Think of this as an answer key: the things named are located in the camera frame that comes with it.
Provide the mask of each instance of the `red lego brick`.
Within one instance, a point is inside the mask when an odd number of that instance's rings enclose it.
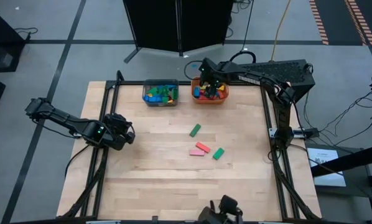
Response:
[[[219,99],[223,99],[225,97],[225,94],[223,94],[223,91],[218,91],[219,93]]]
[[[203,144],[201,144],[199,142],[196,143],[196,147],[199,148],[199,149],[201,149],[201,150],[203,150],[206,153],[209,153],[210,150],[211,150],[209,147],[206,147],[206,146],[204,146]]]

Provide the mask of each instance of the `pink lego brick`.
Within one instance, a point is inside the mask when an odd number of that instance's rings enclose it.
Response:
[[[199,149],[192,149],[188,152],[188,154],[191,156],[204,156],[205,152]]]

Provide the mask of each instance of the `clear plastic bin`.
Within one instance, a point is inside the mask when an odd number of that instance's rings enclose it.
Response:
[[[149,79],[143,83],[142,99],[148,106],[176,106],[178,98],[176,79]]]

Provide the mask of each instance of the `yellow cable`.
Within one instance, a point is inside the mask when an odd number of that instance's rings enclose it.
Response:
[[[286,14],[287,14],[287,10],[288,10],[288,7],[290,6],[290,3],[291,3],[291,0],[288,0],[287,6],[286,6],[286,10],[284,10],[283,16],[281,17],[281,20],[280,20],[279,27],[277,28],[276,38],[274,38],[274,44],[273,44],[273,51],[272,51],[271,61],[273,61],[274,49],[276,48],[276,44],[277,44],[277,36],[279,35],[281,24],[283,23],[283,20],[284,20]]]

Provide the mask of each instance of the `black partition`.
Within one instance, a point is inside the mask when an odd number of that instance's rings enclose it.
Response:
[[[222,44],[232,0],[123,0],[136,48],[183,52]]]
[[[181,0],[182,50],[222,44],[232,7],[228,0]]]

